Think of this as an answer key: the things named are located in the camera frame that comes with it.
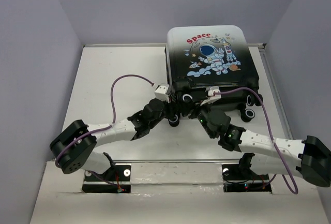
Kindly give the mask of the black and white suitcase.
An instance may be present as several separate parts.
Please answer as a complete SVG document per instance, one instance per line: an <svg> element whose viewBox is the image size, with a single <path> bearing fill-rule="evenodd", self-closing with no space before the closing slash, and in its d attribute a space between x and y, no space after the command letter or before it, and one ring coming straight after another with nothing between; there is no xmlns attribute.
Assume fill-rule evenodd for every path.
<svg viewBox="0 0 331 224"><path fill-rule="evenodd" d="M255 117L260 106L259 74L243 31L235 25L174 27L165 46L167 83L188 115L188 98L204 98L218 86L224 95L215 104L225 112L238 110L242 121Z"/></svg>

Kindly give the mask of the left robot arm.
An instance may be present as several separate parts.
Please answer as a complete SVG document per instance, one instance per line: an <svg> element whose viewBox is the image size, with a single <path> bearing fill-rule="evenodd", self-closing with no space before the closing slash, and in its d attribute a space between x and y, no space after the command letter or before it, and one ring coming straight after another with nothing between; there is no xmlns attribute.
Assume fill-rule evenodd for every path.
<svg viewBox="0 0 331 224"><path fill-rule="evenodd" d="M114 163L108 154L96 153L94 149L117 141L140 139L163 119L173 127L178 126L179 110L172 101L154 98L142 110L113 124L88 125L76 120L51 142L50 150L64 174L83 169L109 180L114 175Z"/></svg>

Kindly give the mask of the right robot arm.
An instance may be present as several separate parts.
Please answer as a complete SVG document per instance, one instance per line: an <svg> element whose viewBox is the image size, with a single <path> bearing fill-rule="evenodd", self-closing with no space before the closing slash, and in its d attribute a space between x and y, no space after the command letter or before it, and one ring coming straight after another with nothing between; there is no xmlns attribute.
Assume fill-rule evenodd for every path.
<svg viewBox="0 0 331 224"><path fill-rule="evenodd" d="M216 104L196 107L189 118L196 118L223 149L242 153L238 172L243 178L283 174L301 177L315 186L330 187L330 150L315 136L303 140L272 139L231 124L231 118Z"/></svg>

